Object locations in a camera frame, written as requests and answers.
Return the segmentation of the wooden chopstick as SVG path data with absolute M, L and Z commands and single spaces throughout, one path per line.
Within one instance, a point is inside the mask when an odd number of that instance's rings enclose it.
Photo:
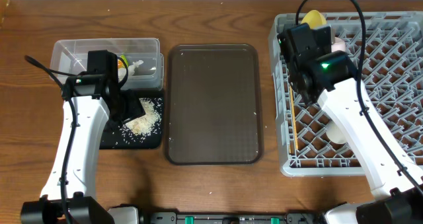
M 295 155 L 295 152 L 294 152 L 295 145 L 294 145 L 294 136 L 293 136 L 293 126 L 292 126 L 292 119 L 291 119 L 290 93 L 289 93 L 289 108 L 290 108 L 290 127 L 291 127 L 291 133 L 292 133 L 292 144 L 290 145 L 289 153 L 290 153 L 290 155 Z
M 293 90 L 291 87 L 289 87 L 289 93 L 290 93 L 291 119 L 292 119 L 294 145 L 295 145 L 294 152 L 296 152 L 298 150 L 297 127 L 296 127 L 296 119 L 295 119 L 295 103 L 293 100 Z

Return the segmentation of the rice food waste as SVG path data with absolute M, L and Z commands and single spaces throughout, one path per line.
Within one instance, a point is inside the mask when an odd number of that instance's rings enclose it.
M 137 118 L 120 129 L 120 138 L 116 144 L 125 145 L 127 149 L 152 149 L 161 142 L 163 97 L 140 98 L 145 115 Z

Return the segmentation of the pandan cake wrapper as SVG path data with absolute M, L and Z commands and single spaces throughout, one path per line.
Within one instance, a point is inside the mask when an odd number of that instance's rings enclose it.
M 125 68 L 128 66 L 129 66 L 129 63 L 128 63 L 127 57 L 124 54 L 118 56 L 118 69 Z

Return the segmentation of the pink white bowl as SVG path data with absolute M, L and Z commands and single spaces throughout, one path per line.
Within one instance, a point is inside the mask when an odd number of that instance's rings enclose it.
M 331 52 L 336 52 L 336 51 L 342 51 L 342 52 L 346 51 L 345 41 L 343 41 L 342 39 L 338 37 L 334 37 L 333 43 L 331 45 Z

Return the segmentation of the pale green cup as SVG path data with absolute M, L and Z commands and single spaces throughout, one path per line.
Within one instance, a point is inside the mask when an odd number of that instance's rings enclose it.
M 345 136 L 341 132 L 340 128 L 332 120 L 326 125 L 326 135 L 333 143 L 346 143 Z

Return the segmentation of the yellow plate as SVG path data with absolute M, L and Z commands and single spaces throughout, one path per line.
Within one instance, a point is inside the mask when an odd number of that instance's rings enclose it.
M 301 24 L 308 24 L 310 29 L 316 29 L 327 25 L 327 20 L 318 10 L 311 10 L 303 17 Z

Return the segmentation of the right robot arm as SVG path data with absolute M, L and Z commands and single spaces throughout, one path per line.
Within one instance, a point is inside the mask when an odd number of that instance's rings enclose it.
M 372 202 L 325 212 L 326 223 L 421 223 L 422 169 L 401 148 L 370 102 L 345 52 L 284 53 L 289 81 L 306 104 L 318 103 L 365 172 Z

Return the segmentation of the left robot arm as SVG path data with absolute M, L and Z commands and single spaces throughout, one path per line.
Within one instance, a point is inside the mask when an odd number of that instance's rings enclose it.
M 62 86 L 63 127 L 52 171 L 37 201 L 22 205 L 22 223 L 140 223 L 133 205 L 104 209 L 95 174 L 107 125 L 142 116 L 136 94 L 105 75 L 68 77 Z

